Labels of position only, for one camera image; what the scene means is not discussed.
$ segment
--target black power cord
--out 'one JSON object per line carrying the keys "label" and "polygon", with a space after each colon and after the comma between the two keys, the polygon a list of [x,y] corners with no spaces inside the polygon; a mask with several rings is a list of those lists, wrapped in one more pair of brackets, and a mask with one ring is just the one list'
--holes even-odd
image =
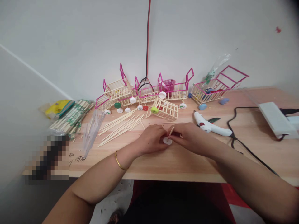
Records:
{"label": "black power cord", "polygon": [[[243,146],[244,146],[244,148],[254,157],[254,158],[256,158],[260,163],[262,163],[266,168],[268,168],[272,173],[274,173],[275,175],[277,175],[277,176],[279,176],[274,170],[272,170],[271,169],[271,167],[269,167],[266,163],[264,163],[260,158],[258,158],[243,142],[241,142],[239,139],[237,139],[236,138],[236,136],[235,136],[235,133],[234,133],[234,131],[233,131],[233,129],[231,128],[231,126],[230,126],[230,122],[233,120],[233,119],[235,119],[236,117],[237,117],[237,109],[238,108],[249,108],[249,109],[258,109],[258,107],[236,107],[235,109],[234,109],[234,116],[233,116],[233,118],[232,119],[230,119],[230,120],[228,120],[227,121],[227,126],[229,127],[229,129],[232,131],[232,134],[231,134],[231,137],[232,137],[232,141],[231,141],[231,147],[234,149],[235,147],[234,147],[234,142],[235,142],[235,140],[237,140],[238,142],[240,142]],[[283,138],[284,138],[284,136],[285,136],[286,134],[283,134],[282,135],[282,138],[281,139],[279,139],[278,141],[281,141],[281,140],[283,140]]]}
{"label": "black power cord", "polygon": [[149,57],[149,24],[150,24],[150,2],[151,0],[149,0],[149,13],[147,16],[147,41],[146,41],[146,75],[145,78],[141,79],[140,83],[144,80],[144,83],[137,89],[140,90],[142,86],[148,84],[151,87],[153,87],[150,83],[145,83],[146,80],[149,81],[149,79],[147,78],[147,68],[148,68],[148,57]]}

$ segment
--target red wire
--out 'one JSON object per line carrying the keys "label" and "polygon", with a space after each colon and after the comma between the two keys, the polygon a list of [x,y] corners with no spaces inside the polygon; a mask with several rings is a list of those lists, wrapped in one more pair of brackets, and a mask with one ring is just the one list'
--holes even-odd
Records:
{"label": "red wire", "polygon": [[149,0],[149,14],[147,17],[147,42],[146,42],[146,76],[147,77],[147,68],[148,68],[148,57],[149,57],[149,25],[150,25],[150,1]]}

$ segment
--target hand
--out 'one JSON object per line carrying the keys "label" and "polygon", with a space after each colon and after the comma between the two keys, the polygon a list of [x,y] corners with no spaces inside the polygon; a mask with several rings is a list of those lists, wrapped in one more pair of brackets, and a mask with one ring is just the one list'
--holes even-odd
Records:
{"label": "hand", "polygon": [[221,145],[222,143],[193,123],[175,124],[173,126],[168,129],[166,136],[198,155],[212,157],[219,148],[218,144]]}
{"label": "hand", "polygon": [[148,126],[139,138],[133,142],[138,148],[138,155],[148,154],[167,149],[168,145],[161,141],[161,137],[166,136],[166,131],[162,125]]}

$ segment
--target pink plastic cup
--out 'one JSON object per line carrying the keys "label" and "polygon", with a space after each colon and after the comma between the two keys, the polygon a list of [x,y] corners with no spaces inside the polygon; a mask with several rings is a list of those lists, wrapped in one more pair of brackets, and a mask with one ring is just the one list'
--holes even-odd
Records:
{"label": "pink plastic cup", "polygon": [[163,83],[162,83],[162,91],[163,92],[166,92],[166,95],[171,97],[172,96],[172,91],[174,91],[174,85],[175,85],[175,80],[173,79],[167,79],[167,80],[164,80]]}

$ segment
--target hot glue gun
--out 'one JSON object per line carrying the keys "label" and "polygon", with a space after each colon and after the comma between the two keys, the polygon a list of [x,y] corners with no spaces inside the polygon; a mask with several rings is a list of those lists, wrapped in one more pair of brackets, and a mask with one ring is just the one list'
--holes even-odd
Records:
{"label": "hot glue gun", "polygon": [[221,127],[218,127],[218,126],[208,122],[207,120],[205,120],[203,118],[203,116],[200,113],[198,113],[196,111],[194,111],[194,118],[196,120],[197,125],[207,133],[212,131],[212,132],[222,135],[222,136],[231,136],[231,134],[232,134],[232,131],[230,129],[221,128]]}

